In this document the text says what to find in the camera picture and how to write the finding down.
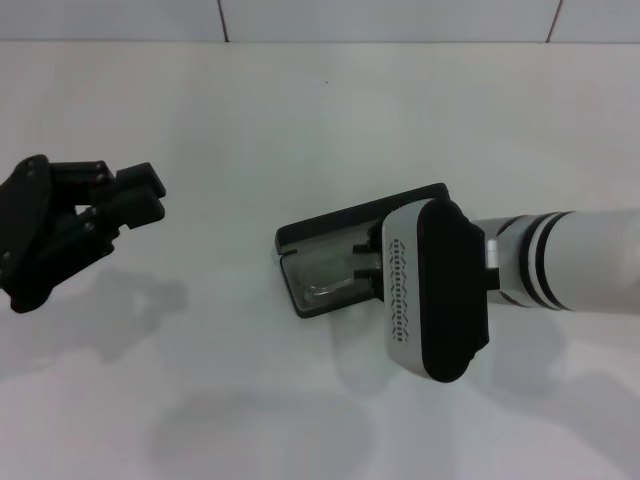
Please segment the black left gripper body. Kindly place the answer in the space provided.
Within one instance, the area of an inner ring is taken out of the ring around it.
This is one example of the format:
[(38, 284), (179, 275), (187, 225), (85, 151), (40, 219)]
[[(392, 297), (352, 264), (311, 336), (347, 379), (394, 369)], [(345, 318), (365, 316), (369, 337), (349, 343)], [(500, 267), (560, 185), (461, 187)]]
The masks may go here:
[(115, 180), (103, 161), (37, 154), (0, 184), (0, 290), (14, 312), (38, 309), (57, 285), (114, 251), (118, 233), (102, 224), (99, 203)]

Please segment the clear white glasses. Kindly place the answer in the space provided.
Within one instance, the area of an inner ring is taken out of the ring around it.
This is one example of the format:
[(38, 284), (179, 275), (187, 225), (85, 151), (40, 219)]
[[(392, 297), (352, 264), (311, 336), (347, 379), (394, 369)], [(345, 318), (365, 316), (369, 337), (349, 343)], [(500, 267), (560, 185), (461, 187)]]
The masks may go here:
[(356, 271), (375, 271), (381, 268), (377, 254), (324, 256), (312, 259), (301, 268), (300, 281), (303, 298), (311, 301), (350, 299), (369, 292), (367, 277), (356, 277)]

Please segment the black glasses case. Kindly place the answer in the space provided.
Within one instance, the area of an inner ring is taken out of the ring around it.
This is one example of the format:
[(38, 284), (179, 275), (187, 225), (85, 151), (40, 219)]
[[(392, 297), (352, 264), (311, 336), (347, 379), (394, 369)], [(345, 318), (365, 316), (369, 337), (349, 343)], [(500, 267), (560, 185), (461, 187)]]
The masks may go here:
[(381, 199), (369, 201), (279, 228), (275, 234), (275, 250), (294, 311), (309, 319), (384, 296), (383, 280), (369, 280), (368, 293), (337, 301), (311, 301), (303, 298), (301, 268), (312, 259), (324, 256), (377, 254), (353, 253), (356, 244), (381, 245), (383, 220), (398, 208), (416, 201), (448, 199), (448, 188), (435, 183)]

